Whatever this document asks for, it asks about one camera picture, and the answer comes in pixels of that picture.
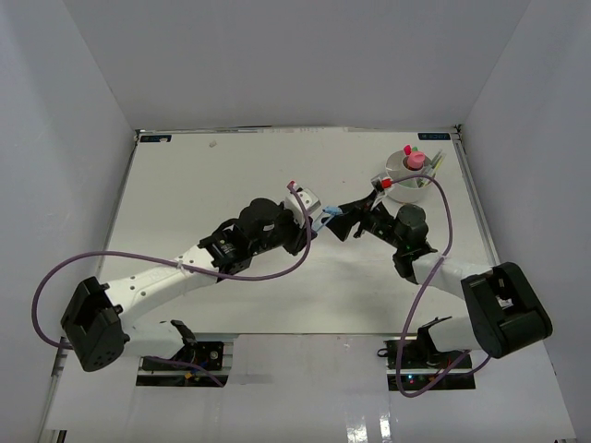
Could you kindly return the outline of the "blue highlighter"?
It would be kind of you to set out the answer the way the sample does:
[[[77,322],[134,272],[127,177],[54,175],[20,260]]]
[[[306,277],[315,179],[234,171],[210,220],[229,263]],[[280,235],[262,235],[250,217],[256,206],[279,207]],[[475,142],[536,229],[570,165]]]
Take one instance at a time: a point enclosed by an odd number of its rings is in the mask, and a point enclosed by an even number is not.
[[[320,214],[312,222],[312,230],[314,232],[320,231],[325,227],[334,217],[341,216],[343,211],[339,207],[327,206],[323,208]]]

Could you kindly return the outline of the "pink-lidded small jar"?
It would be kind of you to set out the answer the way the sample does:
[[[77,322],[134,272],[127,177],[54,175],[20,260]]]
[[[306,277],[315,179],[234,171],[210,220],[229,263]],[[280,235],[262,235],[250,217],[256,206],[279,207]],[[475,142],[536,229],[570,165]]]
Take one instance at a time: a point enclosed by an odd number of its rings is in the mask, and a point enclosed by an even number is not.
[[[404,159],[404,165],[408,170],[420,171],[423,169],[426,155],[419,150],[412,150]]]

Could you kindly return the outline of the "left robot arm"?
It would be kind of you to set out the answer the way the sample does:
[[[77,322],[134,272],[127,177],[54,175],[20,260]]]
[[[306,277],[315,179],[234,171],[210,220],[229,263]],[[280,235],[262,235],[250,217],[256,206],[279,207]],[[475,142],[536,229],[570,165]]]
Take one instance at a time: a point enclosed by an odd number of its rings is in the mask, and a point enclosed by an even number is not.
[[[195,357],[194,333],[179,320],[157,324],[141,318],[176,297],[223,281],[249,268],[254,257],[281,247],[298,254],[314,238],[306,225],[320,200],[299,189],[281,203],[255,198],[211,235],[157,266],[107,283],[80,282],[61,325],[82,369],[100,370],[122,355],[154,356],[184,368]]]

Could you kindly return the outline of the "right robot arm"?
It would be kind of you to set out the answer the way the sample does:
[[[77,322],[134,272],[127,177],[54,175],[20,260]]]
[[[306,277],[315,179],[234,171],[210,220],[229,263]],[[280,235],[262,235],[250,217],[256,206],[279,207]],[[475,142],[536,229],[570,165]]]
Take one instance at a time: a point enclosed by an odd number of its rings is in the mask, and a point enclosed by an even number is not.
[[[438,253],[428,243],[426,213],[417,205],[404,204],[391,215],[383,204],[372,206],[364,198],[340,210],[327,224],[339,240],[370,233],[394,247],[400,277],[465,302],[466,316],[436,318],[405,345],[423,365],[436,368],[451,352],[472,350],[500,359],[552,334],[549,314],[517,264],[476,265]]]

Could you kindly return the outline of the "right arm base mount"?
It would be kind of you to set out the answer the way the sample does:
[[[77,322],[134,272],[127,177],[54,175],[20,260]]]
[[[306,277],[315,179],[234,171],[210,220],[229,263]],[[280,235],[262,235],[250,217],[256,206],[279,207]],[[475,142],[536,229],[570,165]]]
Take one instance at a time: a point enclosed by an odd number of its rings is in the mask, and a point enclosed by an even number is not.
[[[436,351],[427,337],[427,331],[450,317],[438,318],[420,327],[414,338],[406,339],[401,362],[401,386],[404,390],[417,392],[435,380],[456,359],[462,351]],[[395,378],[396,356],[399,339],[387,340],[377,350],[377,356],[385,360],[389,391],[399,391]],[[472,360],[465,356],[432,390],[471,390],[476,388],[472,373]]]

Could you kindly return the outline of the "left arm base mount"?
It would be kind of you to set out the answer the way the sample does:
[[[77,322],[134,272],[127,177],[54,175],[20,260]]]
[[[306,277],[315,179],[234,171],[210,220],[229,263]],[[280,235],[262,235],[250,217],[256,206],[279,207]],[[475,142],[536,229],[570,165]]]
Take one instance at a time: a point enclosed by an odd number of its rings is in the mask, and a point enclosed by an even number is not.
[[[172,357],[143,358],[136,385],[140,387],[223,388],[231,368],[231,343],[200,340],[182,321],[172,326],[183,346]]]

